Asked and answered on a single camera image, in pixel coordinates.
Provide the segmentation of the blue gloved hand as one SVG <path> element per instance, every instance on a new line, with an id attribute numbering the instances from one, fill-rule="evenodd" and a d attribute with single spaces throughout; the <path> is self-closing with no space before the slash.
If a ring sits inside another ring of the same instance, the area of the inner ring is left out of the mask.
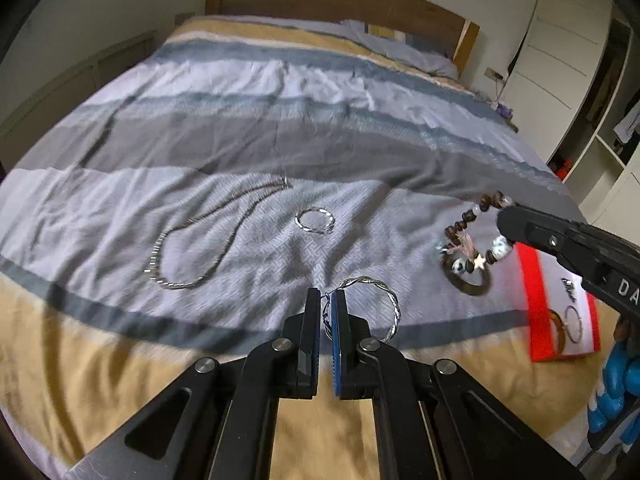
<path id="1" fill-rule="evenodd" d="M 639 396 L 639 326 L 621 316 L 613 337 L 615 344 L 588 402 L 590 434 L 598 434 L 609 422 L 623 419 L 625 396 Z"/>

